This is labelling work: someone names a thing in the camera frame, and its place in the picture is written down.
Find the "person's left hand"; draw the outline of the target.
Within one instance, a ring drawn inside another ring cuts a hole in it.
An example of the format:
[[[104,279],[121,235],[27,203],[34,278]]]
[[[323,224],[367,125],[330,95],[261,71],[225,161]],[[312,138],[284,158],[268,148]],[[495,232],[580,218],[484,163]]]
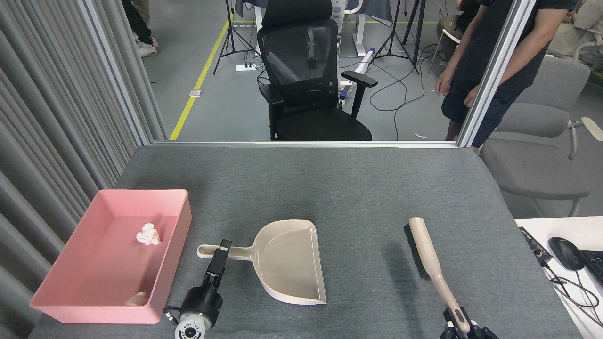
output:
[[[467,96],[464,99],[464,104],[466,107],[470,108],[473,106],[478,90],[480,90],[480,86],[481,84],[478,83],[476,86],[474,86],[474,88],[472,90],[469,91],[469,93],[467,94]]]

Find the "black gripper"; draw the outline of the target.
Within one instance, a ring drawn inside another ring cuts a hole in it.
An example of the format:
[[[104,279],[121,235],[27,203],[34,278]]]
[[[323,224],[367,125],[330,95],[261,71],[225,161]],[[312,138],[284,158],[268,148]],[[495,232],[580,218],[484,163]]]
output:
[[[232,241],[224,239],[220,245],[208,251],[213,252],[213,257],[205,272],[203,284],[201,287],[191,288],[185,296],[179,307],[180,324],[184,324],[186,316],[196,314],[209,320],[209,328],[215,326],[223,303],[218,288],[231,245]]]

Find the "person's right hand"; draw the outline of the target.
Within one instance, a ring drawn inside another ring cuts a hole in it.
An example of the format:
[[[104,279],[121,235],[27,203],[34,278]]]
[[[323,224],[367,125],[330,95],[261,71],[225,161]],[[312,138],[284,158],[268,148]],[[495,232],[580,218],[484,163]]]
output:
[[[446,95],[450,92],[450,84],[454,78],[454,69],[444,69],[444,71],[437,78],[434,91],[438,96]]]

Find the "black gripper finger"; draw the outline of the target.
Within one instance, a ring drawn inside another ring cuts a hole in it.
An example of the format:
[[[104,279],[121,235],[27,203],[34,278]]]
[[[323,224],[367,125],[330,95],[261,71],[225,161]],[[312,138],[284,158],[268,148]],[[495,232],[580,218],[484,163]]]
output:
[[[457,330],[458,330],[458,322],[454,315],[452,315],[452,309],[449,307],[443,313],[444,319],[447,322],[446,328],[443,333],[440,335],[440,339],[460,339]]]
[[[478,326],[478,324],[473,321],[470,320],[469,318],[467,319],[468,324],[470,325],[470,331],[469,333],[465,333],[465,338],[466,339],[498,339],[499,337],[492,332],[489,328],[487,327],[480,327]]]

